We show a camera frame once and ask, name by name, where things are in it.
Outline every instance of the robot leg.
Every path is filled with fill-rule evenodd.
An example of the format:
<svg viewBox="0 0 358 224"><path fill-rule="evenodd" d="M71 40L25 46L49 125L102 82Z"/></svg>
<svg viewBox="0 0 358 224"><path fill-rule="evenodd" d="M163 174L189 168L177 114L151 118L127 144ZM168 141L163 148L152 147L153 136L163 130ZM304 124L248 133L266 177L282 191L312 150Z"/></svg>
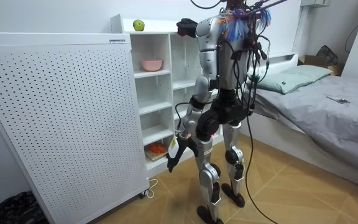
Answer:
<svg viewBox="0 0 358 224"><path fill-rule="evenodd" d="M195 159L200 172L201 194L206 204L206 207L199 206L197 208L197 214L205 223L223 224L219 218L218 211L218 205L221 200L218 180L221 171L217 165L209 163L212 151L212 139L208 142L200 140L197 140L197 142L199 151L198 157Z"/></svg>
<svg viewBox="0 0 358 224"><path fill-rule="evenodd" d="M242 151L235 146L241 129L240 121L233 121L223 125L223 138L226 153L227 171L229 172L230 185L222 184L222 191L233 200L238 207L244 207L246 204L243 196L240 194L241 182L244 179L244 156Z"/></svg>

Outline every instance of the green apple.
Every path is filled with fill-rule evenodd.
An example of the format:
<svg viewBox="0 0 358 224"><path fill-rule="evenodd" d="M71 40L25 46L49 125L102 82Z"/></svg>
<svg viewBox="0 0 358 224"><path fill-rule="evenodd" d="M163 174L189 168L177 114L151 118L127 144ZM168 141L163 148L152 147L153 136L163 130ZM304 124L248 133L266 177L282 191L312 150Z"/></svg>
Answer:
<svg viewBox="0 0 358 224"><path fill-rule="evenodd" d="M140 19L134 21L134 29L135 31L143 31L144 30L144 22Z"/></svg>

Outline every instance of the white power cord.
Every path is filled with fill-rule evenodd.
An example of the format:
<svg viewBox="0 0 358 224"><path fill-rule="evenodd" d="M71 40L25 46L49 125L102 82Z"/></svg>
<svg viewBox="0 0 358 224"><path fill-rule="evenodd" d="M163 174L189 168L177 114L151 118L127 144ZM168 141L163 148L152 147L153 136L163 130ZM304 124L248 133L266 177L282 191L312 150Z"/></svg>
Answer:
<svg viewBox="0 0 358 224"><path fill-rule="evenodd" d="M157 184L158 184L158 180L157 179L152 179L152 180L150 180L150 182L151 181L154 181L155 180L155 184L153 184L153 186L151 186L149 189L147 189L146 190L146 196L147 196L147 198L149 198L149 199L152 199L152 198L154 198L154 191L152 190L152 188L153 187L155 187Z"/></svg>

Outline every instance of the gray bedsheet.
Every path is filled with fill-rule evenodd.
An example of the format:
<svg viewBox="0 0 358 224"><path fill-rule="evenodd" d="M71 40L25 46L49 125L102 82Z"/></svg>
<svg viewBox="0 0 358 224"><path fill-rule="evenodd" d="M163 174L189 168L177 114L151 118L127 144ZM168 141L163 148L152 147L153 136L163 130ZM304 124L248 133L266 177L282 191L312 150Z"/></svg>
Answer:
<svg viewBox="0 0 358 224"><path fill-rule="evenodd" d="M327 95L351 103L340 104ZM286 95L258 90L256 100L257 111L300 128L326 152L358 168L357 79L328 76Z"/></svg>

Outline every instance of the humanoid robot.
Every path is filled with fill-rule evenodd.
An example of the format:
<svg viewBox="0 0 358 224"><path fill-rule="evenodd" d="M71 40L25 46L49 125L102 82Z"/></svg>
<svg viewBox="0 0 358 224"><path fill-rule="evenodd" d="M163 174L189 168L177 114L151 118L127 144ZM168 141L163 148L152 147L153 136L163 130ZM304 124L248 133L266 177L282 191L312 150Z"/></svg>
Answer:
<svg viewBox="0 0 358 224"><path fill-rule="evenodd" d="M268 59L258 42L260 34L256 32L257 26L264 29L270 22L270 13L266 9L286 0L263 6L268 1L261 0L247 6L243 0L227 0L226 8L221 9L217 16L198 24L189 19L182 19L177 24L179 34L197 38L203 74L196 79L195 92L186 116L178 125L176 141L179 147L175 156L167 155L168 169L172 172L187 147L195 153L201 193L206 203L206 207L198 207L197 214L206 223L223 223L218 214L221 189L237 206L245 205L240 194L241 182L244 180L244 156L236 147L236 140L241 121L252 114L253 105L250 98L246 100L245 91L239 93L239 90L242 90L247 77L254 83L254 87L258 83L259 78L255 72L253 75L247 74L250 63L255 67L261 58ZM209 102L215 89L219 90L218 96ZM211 103L211 109L203 113L208 103ZM222 186L218 182L221 175L219 167L210 163L213 145L211 136L219 129L219 125L223 126L226 148L224 157L231 180L230 185Z"/></svg>

